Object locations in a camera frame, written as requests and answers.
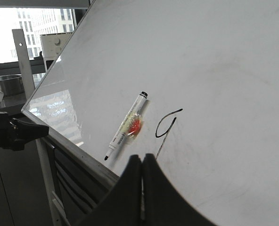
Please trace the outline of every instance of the metal pot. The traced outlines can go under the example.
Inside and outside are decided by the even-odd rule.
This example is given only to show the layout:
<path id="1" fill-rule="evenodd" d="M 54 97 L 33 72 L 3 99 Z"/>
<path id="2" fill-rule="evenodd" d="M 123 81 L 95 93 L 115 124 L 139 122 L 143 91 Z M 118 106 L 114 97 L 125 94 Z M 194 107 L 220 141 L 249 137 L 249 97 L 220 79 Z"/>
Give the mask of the metal pot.
<path id="1" fill-rule="evenodd" d="M 4 97 L 13 96 L 25 91 L 20 74 L 2 75 L 0 76 L 0 91 L 4 93 Z"/>

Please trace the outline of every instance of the black marker cap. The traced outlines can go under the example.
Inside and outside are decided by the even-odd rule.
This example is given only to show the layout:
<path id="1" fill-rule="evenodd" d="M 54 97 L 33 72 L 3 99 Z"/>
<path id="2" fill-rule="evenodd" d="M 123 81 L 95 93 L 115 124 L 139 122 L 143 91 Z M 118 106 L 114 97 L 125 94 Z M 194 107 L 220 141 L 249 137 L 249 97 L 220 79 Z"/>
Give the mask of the black marker cap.
<path id="1" fill-rule="evenodd" d="M 146 92 L 141 92 L 142 96 L 144 96 L 145 98 L 148 97 L 148 94 Z"/>

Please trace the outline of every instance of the black clamp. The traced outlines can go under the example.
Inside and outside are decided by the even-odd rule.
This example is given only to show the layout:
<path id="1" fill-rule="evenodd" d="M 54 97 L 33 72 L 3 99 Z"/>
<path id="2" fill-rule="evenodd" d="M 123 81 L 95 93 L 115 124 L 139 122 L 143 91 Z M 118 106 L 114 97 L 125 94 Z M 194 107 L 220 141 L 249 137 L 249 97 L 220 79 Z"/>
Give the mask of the black clamp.
<path id="1" fill-rule="evenodd" d="M 48 126 L 10 119 L 8 113 L 0 112 L 0 147 L 4 149 L 23 150 L 26 143 L 48 134 Z"/>
<path id="2" fill-rule="evenodd" d="M 141 196 L 144 185 L 144 219 Z M 132 155 L 113 189 L 77 226 L 215 226 L 173 188 L 153 154 Z"/>

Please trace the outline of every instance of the whiteboard marker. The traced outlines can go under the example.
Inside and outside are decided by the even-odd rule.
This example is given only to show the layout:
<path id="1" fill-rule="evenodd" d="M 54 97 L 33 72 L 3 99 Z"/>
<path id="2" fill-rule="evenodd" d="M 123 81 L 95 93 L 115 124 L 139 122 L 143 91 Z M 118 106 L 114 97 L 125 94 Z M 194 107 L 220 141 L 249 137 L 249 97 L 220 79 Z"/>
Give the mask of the whiteboard marker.
<path id="1" fill-rule="evenodd" d="M 139 114 L 144 103 L 146 102 L 148 94 L 145 92 L 141 92 L 138 96 L 138 98 L 136 98 L 134 104 L 132 105 L 131 109 L 129 110 L 128 114 L 126 115 L 124 121 L 122 122 L 120 128 L 118 129 L 118 131 L 115 133 L 115 136 L 113 137 L 113 139 L 110 142 L 109 145 L 109 149 L 106 153 L 105 159 L 107 160 L 108 157 L 110 156 L 110 154 L 114 151 L 114 150 L 119 150 L 123 144 L 124 141 L 128 135 L 128 130 L 129 127 L 131 126 L 131 121 L 132 118 L 135 114 Z"/>

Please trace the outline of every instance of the whiteboard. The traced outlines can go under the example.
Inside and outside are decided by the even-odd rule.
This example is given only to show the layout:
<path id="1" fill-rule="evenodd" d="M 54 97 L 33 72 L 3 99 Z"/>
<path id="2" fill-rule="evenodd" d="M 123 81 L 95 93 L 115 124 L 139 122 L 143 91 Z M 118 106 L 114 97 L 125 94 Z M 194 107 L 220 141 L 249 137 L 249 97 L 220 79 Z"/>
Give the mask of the whiteboard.
<path id="1" fill-rule="evenodd" d="M 143 126 L 104 161 L 137 95 Z M 221 226 L 279 225 L 279 0 L 96 0 L 23 112 L 120 175 L 156 154 Z"/>

